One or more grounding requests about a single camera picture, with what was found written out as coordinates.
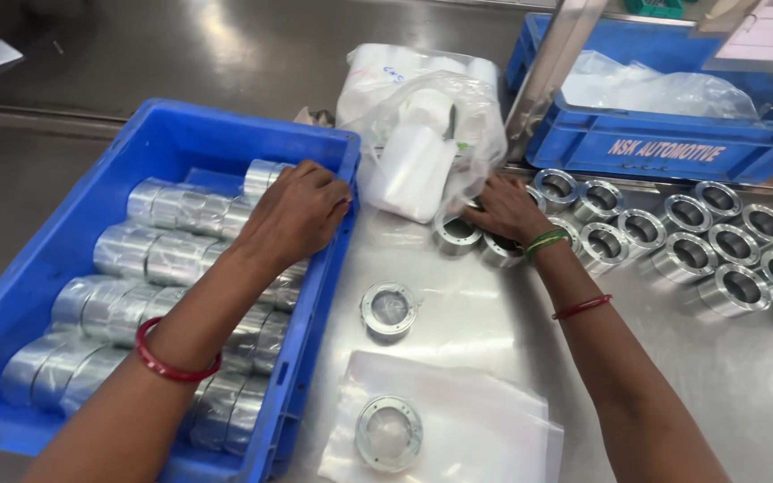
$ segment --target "metal pole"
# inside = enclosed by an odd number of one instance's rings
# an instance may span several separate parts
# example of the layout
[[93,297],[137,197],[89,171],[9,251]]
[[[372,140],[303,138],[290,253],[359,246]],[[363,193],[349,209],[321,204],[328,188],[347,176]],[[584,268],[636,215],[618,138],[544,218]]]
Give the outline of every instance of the metal pole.
[[506,119],[508,162],[520,161],[533,131],[563,87],[607,0],[563,0],[544,32],[535,59]]

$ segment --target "green crate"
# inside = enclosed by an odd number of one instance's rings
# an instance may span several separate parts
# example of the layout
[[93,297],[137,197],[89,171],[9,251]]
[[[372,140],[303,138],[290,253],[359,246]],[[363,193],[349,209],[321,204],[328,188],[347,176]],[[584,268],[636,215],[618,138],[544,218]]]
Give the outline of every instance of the green crate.
[[624,0],[628,12],[644,17],[682,18],[680,0]]

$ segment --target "red bracelet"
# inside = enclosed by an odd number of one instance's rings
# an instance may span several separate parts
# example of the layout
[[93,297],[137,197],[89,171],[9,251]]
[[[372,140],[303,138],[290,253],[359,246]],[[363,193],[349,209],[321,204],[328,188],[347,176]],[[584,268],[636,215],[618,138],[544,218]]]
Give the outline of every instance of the red bracelet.
[[148,350],[148,347],[145,346],[145,334],[148,333],[148,329],[157,325],[161,320],[162,317],[155,317],[150,319],[142,324],[142,326],[139,327],[139,330],[136,331],[136,352],[138,352],[139,357],[142,357],[142,361],[145,362],[145,365],[149,369],[154,370],[157,374],[165,377],[166,379],[180,382],[198,382],[202,379],[213,376],[217,373],[218,370],[220,370],[220,365],[222,364],[222,353],[217,354],[217,359],[214,360],[214,363],[210,366],[210,369],[202,370],[199,372],[189,372],[172,367],[171,365],[164,364],[160,361],[160,359],[155,357],[154,354]]
[[577,315],[581,312],[584,312],[585,310],[590,310],[593,307],[598,307],[598,305],[601,305],[603,303],[607,303],[613,300],[612,295],[603,295],[598,298],[594,298],[590,301],[579,303],[575,305],[574,307],[570,309],[560,310],[559,312],[552,315],[553,320],[555,321],[561,321],[563,319],[568,319],[569,317],[573,315]]

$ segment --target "person's hand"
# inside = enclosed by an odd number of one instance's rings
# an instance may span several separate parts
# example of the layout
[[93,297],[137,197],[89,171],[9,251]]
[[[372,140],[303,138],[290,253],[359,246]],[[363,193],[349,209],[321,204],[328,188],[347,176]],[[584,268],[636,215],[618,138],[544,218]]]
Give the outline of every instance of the person's hand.
[[348,183],[306,159],[283,169],[233,247],[281,272],[327,246],[349,202]]
[[539,210],[523,181],[493,173],[479,195],[483,210],[467,207],[462,218],[526,247],[553,224]]

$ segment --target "person's arm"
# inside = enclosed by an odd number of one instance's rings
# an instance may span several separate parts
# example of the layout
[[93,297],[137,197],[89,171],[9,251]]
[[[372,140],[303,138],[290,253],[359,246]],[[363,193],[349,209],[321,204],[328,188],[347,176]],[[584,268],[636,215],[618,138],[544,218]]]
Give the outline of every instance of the person's arm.
[[[525,247],[554,228],[515,178],[494,174],[480,200],[484,212],[468,208],[464,218]],[[532,262],[556,311],[604,295],[565,241],[542,248]],[[729,480],[691,414],[610,303],[561,326],[619,483]]]
[[[243,315],[284,269],[327,245],[348,185],[312,161],[285,169],[241,235],[148,336],[179,369],[207,369]],[[160,377],[132,353],[41,451],[23,481],[156,480],[197,382]]]

